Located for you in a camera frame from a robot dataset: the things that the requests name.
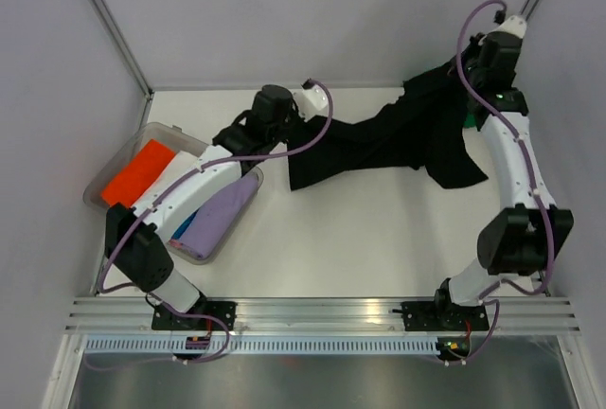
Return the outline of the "black t shirt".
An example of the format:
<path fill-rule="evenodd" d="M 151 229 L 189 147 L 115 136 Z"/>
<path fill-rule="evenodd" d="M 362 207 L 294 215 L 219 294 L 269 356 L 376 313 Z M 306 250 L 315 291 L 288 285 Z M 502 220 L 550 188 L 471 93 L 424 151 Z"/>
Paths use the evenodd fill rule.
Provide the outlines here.
<path fill-rule="evenodd" d="M 469 156 L 463 138 L 467 94 L 450 63 L 403 83 L 404 93 L 373 117 L 337 119 L 310 149 L 288 158 L 292 191 L 337 174 L 382 168 L 426 169 L 444 189 L 488 180 Z"/>

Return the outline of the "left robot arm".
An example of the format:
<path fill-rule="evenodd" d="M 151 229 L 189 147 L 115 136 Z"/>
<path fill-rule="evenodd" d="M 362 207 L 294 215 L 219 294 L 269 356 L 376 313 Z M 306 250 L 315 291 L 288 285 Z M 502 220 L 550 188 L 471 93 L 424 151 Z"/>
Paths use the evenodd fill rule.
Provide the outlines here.
<path fill-rule="evenodd" d="M 296 90 L 268 84 L 252 106 L 218 132 L 211 145 L 164 188 L 156 188 L 131 206 L 112 205 L 106 214 L 107 262 L 98 290 L 112 268 L 127 286 L 155 298 L 185 329 L 197 329 L 207 317 L 205 295 L 178 269 L 166 245 L 187 218 L 220 191 L 246 178 L 258 164 L 279 158 L 276 147 L 296 125 L 322 110 L 333 109 L 330 94 L 315 80 Z"/>

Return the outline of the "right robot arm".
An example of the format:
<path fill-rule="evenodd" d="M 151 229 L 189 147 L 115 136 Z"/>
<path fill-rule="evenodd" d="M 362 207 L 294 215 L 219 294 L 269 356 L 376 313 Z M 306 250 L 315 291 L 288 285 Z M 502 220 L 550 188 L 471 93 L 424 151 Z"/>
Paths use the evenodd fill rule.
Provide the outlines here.
<path fill-rule="evenodd" d="M 574 225 L 572 212 L 557 206 L 542 178 L 526 99 L 513 85 L 522 42 L 494 30 L 476 37 L 456 60 L 468 109 L 494 164 L 500 211 L 479 233 L 475 261 L 436 290 L 432 315 L 445 329 L 456 327 L 503 284 L 528 295 L 517 282 L 522 276 L 543 274 L 536 291 L 544 292 Z"/>

